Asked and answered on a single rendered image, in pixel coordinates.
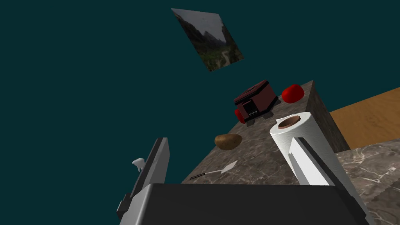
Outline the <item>white paper towel roll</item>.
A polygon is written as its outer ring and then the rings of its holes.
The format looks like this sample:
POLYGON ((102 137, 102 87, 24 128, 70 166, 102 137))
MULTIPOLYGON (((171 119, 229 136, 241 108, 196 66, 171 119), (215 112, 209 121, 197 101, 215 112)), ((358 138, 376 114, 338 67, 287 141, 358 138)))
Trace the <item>white paper towel roll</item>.
POLYGON ((301 112, 277 119, 276 121, 276 125, 270 129, 270 135, 281 151, 292 172, 294 173, 294 169, 289 159, 291 140, 295 137, 302 137, 343 183, 346 188, 344 191, 355 199, 357 205, 364 211, 368 225, 376 225, 366 204, 353 186, 353 183, 346 174, 343 166, 336 157, 331 145, 322 133, 322 130, 313 115, 310 112, 301 112))

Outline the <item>dark red toaster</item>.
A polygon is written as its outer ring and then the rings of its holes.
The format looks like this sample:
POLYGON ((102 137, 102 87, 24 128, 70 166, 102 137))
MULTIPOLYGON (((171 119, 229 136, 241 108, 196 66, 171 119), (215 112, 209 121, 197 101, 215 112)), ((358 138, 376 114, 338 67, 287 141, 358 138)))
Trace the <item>dark red toaster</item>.
POLYGON ((247 127, 259 117, 272 117, 272 109, 280 103, 281 100, 267 80, 257 83, 234 99, 234 105, 243 115, 247 127))

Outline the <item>mountain landscape wall picture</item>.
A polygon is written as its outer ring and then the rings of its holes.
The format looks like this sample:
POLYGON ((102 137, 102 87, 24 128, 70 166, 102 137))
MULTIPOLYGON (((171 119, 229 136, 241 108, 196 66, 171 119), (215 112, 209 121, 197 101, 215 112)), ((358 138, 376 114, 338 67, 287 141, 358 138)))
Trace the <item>mountain landscape wall picture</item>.
POLYGON ((174 16, 209 71, 244 59, 217 13, 172 8, 174 16))

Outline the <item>brown potato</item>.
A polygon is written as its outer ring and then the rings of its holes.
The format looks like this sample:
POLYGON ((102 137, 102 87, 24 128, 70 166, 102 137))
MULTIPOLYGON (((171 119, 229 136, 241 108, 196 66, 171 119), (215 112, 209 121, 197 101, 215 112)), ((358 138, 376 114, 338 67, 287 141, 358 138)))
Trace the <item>brown potato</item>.
POLYGON ((233 150, 241 144, 242 140, 238 134, 223 134, 216 136, 214 143, 221 150, 233 150))

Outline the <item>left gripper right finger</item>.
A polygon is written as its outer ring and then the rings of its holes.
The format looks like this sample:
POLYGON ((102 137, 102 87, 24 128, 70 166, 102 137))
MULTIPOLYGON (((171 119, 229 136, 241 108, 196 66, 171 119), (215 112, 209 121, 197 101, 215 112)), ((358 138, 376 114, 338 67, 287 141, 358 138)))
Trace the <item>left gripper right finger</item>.
POLYGON ((289 159, 300 185, 335 186, 345 190, 343 183, 302 137, 294 137, 289 159))

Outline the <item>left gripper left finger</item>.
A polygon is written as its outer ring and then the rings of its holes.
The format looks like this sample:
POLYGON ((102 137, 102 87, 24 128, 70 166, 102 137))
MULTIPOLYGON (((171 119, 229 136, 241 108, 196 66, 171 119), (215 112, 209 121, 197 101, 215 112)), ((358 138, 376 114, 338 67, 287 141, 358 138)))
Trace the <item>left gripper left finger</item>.
POLYGON ((158 138, 147 160, 145 160, 145 166, 135 183, 130 195, 131 198, 149 184, 165 182, 169 158, 168 139, 166 137, 158 138))

